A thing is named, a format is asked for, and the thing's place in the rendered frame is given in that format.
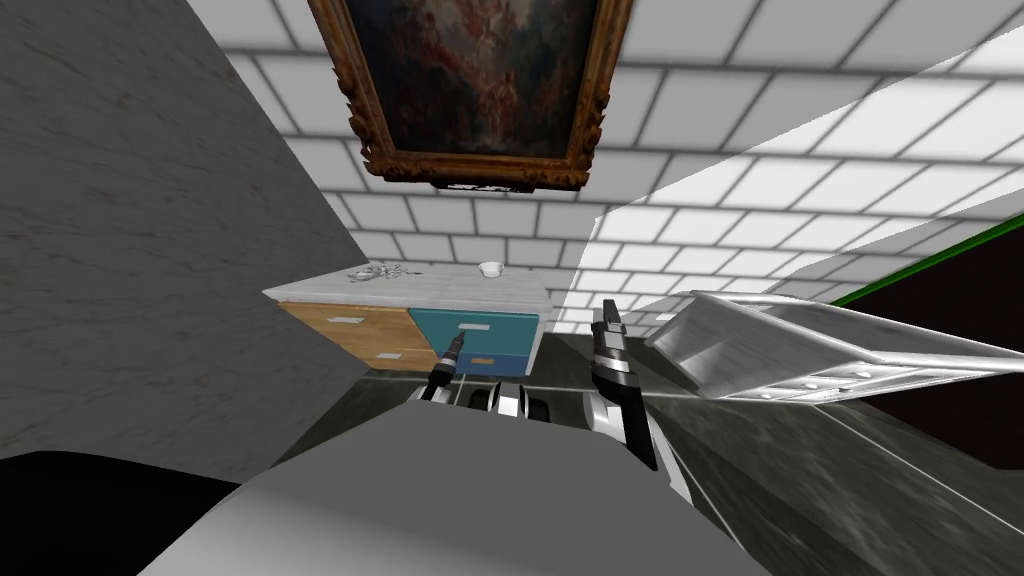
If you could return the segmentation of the marble-topped wood and teal cabinet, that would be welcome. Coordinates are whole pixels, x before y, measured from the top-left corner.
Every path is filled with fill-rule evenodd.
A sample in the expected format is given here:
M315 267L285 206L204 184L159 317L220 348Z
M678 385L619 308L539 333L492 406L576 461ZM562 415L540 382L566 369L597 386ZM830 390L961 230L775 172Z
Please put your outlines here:
M379 262L265 290L265 295L328 340L380 370L428 372L437 354L410 308L535 314L539 323L526 375L552 311L539 275L506 269L484 278L470 265Z

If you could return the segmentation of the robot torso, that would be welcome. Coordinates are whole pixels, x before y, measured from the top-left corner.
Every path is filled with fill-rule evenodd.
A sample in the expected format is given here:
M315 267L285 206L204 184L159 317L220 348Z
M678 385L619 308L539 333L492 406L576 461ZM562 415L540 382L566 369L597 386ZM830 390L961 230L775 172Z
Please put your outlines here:
M239 487L139 576L770 576L615 440L412 400Z

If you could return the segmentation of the blue drawer front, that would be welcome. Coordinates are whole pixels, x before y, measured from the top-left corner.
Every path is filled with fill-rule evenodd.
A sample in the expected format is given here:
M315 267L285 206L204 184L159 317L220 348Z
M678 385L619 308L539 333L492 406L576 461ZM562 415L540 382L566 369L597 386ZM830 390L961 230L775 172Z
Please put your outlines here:
M516 378L525 376L528 366L529 357L527 355L463 352L457 360L456 372L467 375Z

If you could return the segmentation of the white cabinet with knobs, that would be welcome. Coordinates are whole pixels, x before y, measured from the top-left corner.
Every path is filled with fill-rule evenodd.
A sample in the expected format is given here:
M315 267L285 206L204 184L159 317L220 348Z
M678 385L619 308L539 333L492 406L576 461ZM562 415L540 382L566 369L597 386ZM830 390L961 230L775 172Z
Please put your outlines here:
M820 405L1024 373L1024 353L767 293L694 291L645 343L706 400Z

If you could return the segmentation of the teal drawer front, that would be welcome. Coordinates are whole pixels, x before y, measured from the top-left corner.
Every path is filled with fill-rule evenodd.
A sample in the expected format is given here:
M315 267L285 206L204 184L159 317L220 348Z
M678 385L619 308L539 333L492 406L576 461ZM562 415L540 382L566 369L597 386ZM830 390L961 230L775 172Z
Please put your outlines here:
M488 324L490 330L465 331L461 352L529 355L539 323L535 314L441 308L410 308L408 312L437 354L447 351L452 339L460 332L458 324L480 323Z

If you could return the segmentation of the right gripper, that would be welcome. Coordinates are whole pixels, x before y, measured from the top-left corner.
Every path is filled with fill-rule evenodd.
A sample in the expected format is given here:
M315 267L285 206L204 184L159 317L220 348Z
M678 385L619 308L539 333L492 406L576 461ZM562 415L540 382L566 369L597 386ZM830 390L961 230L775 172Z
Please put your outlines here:
M595 356L626 360L625 328L614 300L604 299L601 306L593 311L590 327Z

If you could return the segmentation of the dark painting in brown frame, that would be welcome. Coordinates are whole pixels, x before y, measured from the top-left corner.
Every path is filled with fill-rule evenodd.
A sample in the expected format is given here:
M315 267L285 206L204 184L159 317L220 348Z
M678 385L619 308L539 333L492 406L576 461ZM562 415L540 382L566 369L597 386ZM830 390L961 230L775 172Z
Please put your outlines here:
M634 0L307 2L370 174L587 184Z

